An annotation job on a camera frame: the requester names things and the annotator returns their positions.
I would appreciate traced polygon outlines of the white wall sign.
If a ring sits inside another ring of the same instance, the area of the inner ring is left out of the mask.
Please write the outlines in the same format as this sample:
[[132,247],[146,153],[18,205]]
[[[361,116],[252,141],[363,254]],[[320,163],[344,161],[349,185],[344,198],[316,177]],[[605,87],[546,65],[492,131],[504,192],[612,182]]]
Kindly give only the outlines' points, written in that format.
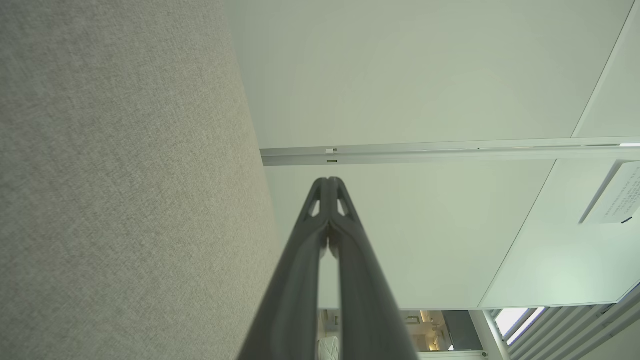
[[623,224],[640,209],[640,161],[616,161],[579,224]]

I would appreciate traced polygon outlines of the grey window blinds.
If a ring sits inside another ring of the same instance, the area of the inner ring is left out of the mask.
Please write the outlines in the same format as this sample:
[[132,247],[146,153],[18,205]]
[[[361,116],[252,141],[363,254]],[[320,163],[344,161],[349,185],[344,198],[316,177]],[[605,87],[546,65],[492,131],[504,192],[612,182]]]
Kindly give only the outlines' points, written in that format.
[[485,310],[502,360],[586,360],[640,326],[640,283],[617,303]]

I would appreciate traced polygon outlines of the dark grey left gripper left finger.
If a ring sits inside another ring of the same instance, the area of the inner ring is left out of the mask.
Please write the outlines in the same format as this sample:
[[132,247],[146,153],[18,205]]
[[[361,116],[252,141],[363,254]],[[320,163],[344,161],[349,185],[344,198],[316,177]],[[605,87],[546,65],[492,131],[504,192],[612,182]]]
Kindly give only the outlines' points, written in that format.
[[314,360],[328,182],[318,178],[311,185],[238,360]]

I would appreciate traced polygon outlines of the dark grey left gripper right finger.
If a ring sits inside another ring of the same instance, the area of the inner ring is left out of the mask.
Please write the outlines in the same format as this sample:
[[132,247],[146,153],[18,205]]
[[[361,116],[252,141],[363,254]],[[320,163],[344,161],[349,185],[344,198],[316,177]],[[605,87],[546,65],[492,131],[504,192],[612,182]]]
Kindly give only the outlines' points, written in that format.
[[418,360],[346,185],[330,177],[328,244],[338,261],[341,360]]

